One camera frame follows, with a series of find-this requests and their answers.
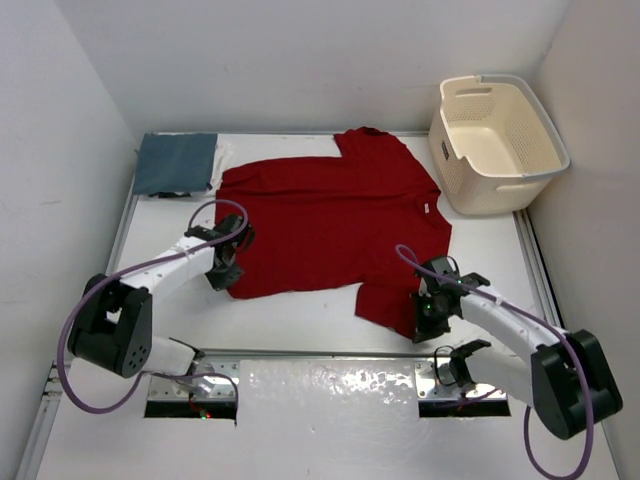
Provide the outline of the red t shirt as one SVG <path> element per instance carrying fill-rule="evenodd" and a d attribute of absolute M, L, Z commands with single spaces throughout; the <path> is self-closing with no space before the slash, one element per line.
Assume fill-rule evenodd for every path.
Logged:
<path fill-rule="evenodd" d="M 356 284 L 356 316 L 414 339 L 420 281 L 395 248 L 408 246 L 419 263 L 447 254 L 452 226 L 438 210 L 441 191 L 387 132 L 361 127 L 334 140 L 337 157 L 267 159 L 224 172 L 216 217 L 236 202 L 255 230 L 229 293 L 247 300 Z"/>

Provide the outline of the white printed t shirt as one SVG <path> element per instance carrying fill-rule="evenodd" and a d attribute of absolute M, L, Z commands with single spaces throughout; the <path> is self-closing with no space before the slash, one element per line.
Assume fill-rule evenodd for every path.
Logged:
<path fill-rule="evenodd" d="M 165 175 L 162 189 L 150 193 L 152 198 L 208 198 L 214 197 L 222 184 L 224 171 L 233 157 L 233 147 L 228 142 L 218 143 L 210 160 L 187 158 L 171 166 Z"/>

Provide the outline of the teal blue t shirt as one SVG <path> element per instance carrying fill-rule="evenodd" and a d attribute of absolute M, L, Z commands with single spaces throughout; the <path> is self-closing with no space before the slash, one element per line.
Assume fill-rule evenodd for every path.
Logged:
<path fill-rule="evenodd" d="M 209 133 L 144 135 L 134 195 L 197 194 L 211 188 L 218 136 Z"/>

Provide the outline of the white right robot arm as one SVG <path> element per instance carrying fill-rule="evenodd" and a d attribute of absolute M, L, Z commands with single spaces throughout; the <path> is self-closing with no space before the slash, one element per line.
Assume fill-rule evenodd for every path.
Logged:
<path fill-rule="evenodd" d="M 437 338 L 458 317 L 483 335 L 453 349 L 456 386 L 488 383 L 524 402 L 557 438 L 567 440 L 622 410 L 623 399 L 604 350 L 587 330 L 569 332 L 532 320 L 502 300 L 488 279 L 461 275 L 440 256 L 416 266 L 416 338 Z"/>

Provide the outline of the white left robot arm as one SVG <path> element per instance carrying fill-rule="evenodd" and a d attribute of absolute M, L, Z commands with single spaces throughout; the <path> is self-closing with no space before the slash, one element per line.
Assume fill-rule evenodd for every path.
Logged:
<path fill-rule="evenodd" d="M 254 236 L 243 216 L 230 214 L 213 228 L 189 227 L 176 244 L 139 270 L 118 279 L 94 276 L 71 325 L 68 351 L 122 378 L 141 372 L 189 375 L 198 349 L 155 335 L 153 311 L 197 277 L 206 278 L 215 291 L 229 289 L 244 273 L 236 254 Z"/>

